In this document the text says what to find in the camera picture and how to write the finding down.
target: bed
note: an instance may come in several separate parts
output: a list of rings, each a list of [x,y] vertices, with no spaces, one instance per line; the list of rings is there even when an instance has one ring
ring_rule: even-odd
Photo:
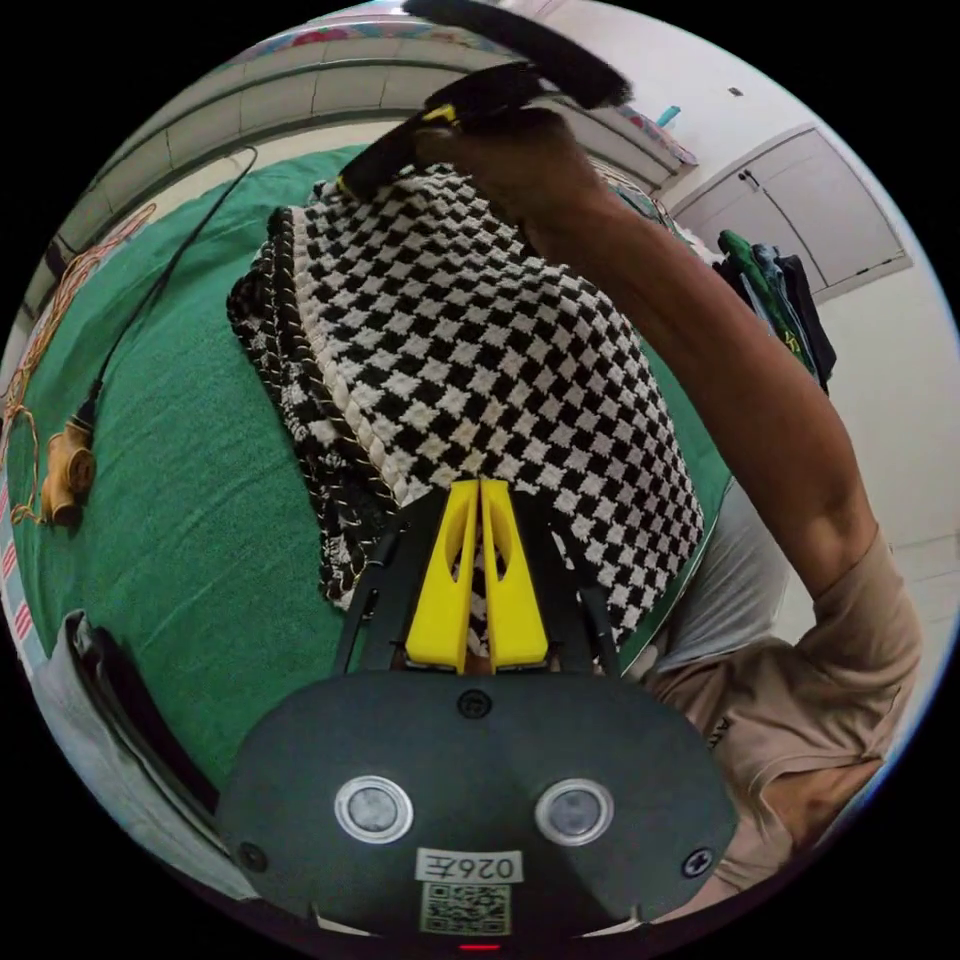
[[[8,436],[0,490],[3,598],[25,668],[50,656],[65,614],[83,609],[132,657],[167,725],[215,787],[272,707],[328,675],[341,614],[317,589],[314,513],[224,302],[278,205],[298,204],[360,147],[251,173],[188,251],[160,305],[119,346],[96,435],[98,475],[75,533],[11,523],[30,497],[26,422]],[[146,226],[78,292],[30,382],[45,439],[75,412],[132,307],[222,187]],[[626,669],[695,570],[729,472],[670,372],[647,350],[674,418],[707,534],[621,650]]]

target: white cabinet door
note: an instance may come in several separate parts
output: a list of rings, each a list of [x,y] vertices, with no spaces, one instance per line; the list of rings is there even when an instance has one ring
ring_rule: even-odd
[[[903,256],[866,187],[816,131],[787,141],[747,169],[803,238],[828,286]]]
[[[797,231],[743,171],[717,184],[674,218],[717,253],[721,252],[717,239],[723,230],[732,230],[748,243],[779,247],[782,256],[800,258],[811,293],[827,285]]]

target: cabinet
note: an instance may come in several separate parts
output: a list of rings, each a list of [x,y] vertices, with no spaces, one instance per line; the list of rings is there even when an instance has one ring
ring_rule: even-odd
[[[816,129],[758,151],[671,213],[712,249],[733,230],[797,255],[819,301],[911,265],[867,188]]]

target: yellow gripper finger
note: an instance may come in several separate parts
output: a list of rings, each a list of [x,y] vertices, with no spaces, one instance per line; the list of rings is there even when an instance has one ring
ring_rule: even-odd
[[[463,673],[477,553],[478,480],[451,484],[420,599],[407,634],[407,658]],[[454,570],[459,559],[459,569]]]
[[[495,673],[498,668],[543,663],[547,658],[547,634],[507,484],[502,480],[481,480],[480,504],[491,669]],[[503,560],[502,576],[497,568],[497,552]]]

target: black and white scarf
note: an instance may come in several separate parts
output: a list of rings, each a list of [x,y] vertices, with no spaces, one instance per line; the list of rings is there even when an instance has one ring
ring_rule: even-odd
[[[549,494],[628,639],[704,522],[663,397],[610,300],[530,255],[443,167],[363,205],[317,184],[267,233],[227,313],[299,459],[324,595],[349,605],[399,506],[492,477]],[[477,576],[480,655],[483,615]]]

